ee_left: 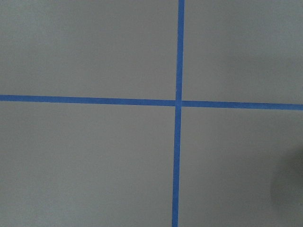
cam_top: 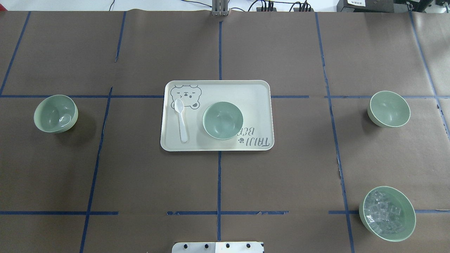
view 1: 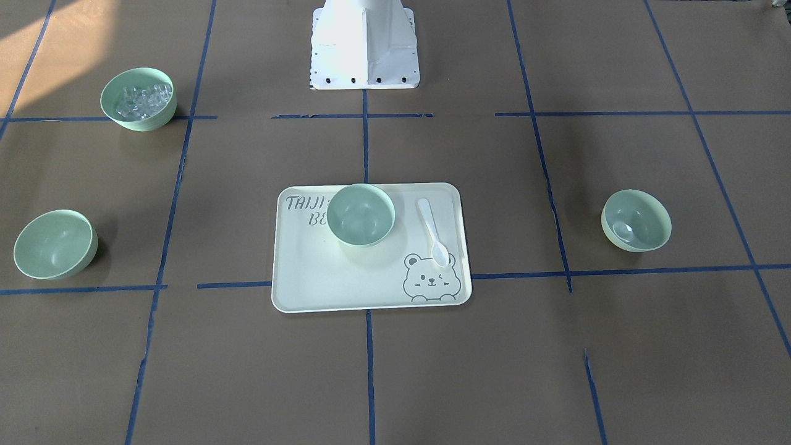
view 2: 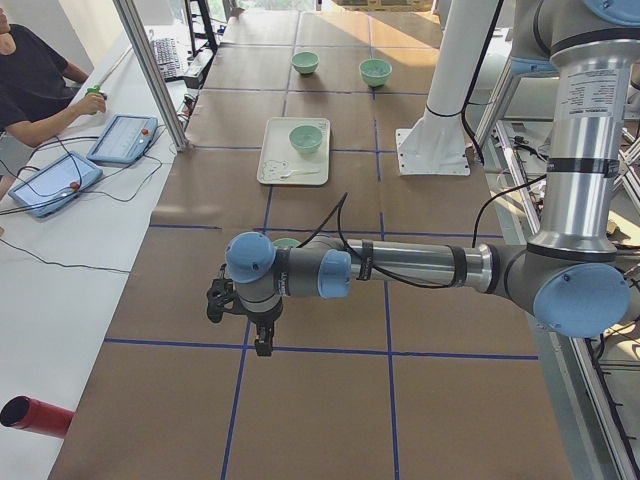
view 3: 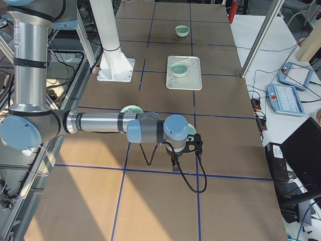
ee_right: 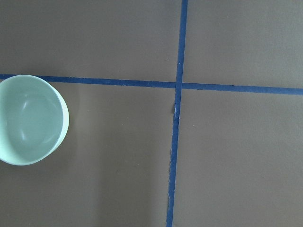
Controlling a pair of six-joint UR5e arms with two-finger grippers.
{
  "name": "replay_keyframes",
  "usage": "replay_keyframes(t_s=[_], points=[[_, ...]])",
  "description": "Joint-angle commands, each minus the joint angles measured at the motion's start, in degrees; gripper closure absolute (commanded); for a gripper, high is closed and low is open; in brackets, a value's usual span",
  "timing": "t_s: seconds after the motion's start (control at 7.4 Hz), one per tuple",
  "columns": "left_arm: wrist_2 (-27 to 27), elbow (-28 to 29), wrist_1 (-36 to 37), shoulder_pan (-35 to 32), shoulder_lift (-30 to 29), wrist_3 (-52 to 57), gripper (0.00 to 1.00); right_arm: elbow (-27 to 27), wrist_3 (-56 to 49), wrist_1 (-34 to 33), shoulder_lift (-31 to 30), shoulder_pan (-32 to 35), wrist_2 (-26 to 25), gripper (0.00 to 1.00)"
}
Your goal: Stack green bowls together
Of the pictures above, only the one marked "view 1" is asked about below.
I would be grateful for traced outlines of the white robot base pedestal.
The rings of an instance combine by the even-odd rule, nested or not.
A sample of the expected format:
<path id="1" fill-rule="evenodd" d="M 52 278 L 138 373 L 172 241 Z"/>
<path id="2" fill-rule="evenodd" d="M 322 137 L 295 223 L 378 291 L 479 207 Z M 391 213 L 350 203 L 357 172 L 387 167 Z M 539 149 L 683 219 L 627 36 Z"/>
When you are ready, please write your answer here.
<path id="1" fill-rule="evenodd" d="M 420 82 L 415 14 L 401 1 L 326 1 L 314 9 L 310 88 L 392 90 Z"/>

